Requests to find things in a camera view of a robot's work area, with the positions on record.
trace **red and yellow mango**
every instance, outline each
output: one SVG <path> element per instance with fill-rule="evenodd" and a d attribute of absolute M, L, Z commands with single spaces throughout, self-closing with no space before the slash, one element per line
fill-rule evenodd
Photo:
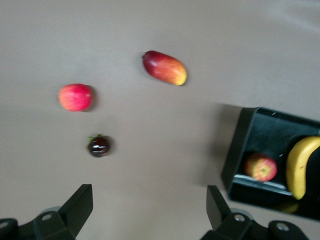
<path fill-rule="evenodd" d="M 172 56 L 151 50 L 144 54 L 142 62 L 145 70 L 156 79 L 178 86 L 187 80 L 185 66 Z"/>

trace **black plastic bin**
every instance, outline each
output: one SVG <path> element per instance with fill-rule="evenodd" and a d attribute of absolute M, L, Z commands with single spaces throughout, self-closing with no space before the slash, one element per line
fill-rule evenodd
<path fill-rule="evenodd" d="M 320 148 L 306 167 L 306 194 L 292 197 L 286 183 L 286 161 L 290 150 L 307 136 L 320 135 L 320 122 L 263 107 L 243 108 L 222 171 L 228 197 L 320 221 Z M 270 181 L 257 181 L 244 172 L 247 154 L 258 152 L 273 158 L 277 174 Z"/>

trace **apple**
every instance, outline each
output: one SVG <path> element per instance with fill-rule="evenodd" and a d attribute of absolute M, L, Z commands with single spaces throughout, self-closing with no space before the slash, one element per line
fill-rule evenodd
<path fill-rule="evenodd" d="M 60 89 L 59 102 L 63 108 L 71 112 L 86 110 L 92 101 L 92 91 L 82 83 L 72 83 Z"/>
<path fill-rule="evenodd" d="M 277 171 L 276 161 L 259 152 L 249 155 L 244 162 L 244 172 L 261 182 L 273 179 Z"/>
<path fill-rule="evenodd" d="M 145 70 L 154 78 L 180 86 L 187 80 L 185 66 L 172 56 L 158 51 L 147 51 L 142 57 Z"/>

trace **screw hole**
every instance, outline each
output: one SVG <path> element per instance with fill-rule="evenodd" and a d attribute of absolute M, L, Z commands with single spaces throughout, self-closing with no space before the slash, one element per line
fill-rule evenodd
<path fill-rule="evenodd" d="M 276 227 L 281 231 L 286 231 L 286 232 L 289 231 L 289 227 L 286 224 L 282 223 L 282 222 L 278 222 L 276 224 Z"/>
<path fill-rule="evenodd" d="M 244 222 L 246 220 L 245 217 L 242 216 L 241 214 L 234 215 L 234 219 L 238 222 Z"/>
<path fill-rule="evenodd" d="M 46 220 L 49 220 L 50 218 L 52 218 L 51 214 L 46 214 L 41 218 L 41 220 L 46 221 Z"/>
<path fill-rule="evenodd" d="M 0 223 L 0 229 L 3 229 L 8 225 L 9 225 L 9 223 L 7 221 L 4 221 L 4 222 Z"/>

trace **yellow banana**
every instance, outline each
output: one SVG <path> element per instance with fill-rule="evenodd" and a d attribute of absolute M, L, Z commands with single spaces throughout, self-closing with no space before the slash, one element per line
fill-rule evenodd
<path fill-rule="evenodd" d="M 284 202 L 276 207 L 274 207 L 275 210 L 287 213 L 287 214 L 293 214 L 295 213 L 299 208 L 299 203 L 296 200 Z"/>
<path fill-rule="evenodd" d="M 307 136 L 298 141 L 286 161 L 286 183 L 297 200 L 306 193 L 306 168 L 310 155 L 320 147 L 320 136 Z"/>

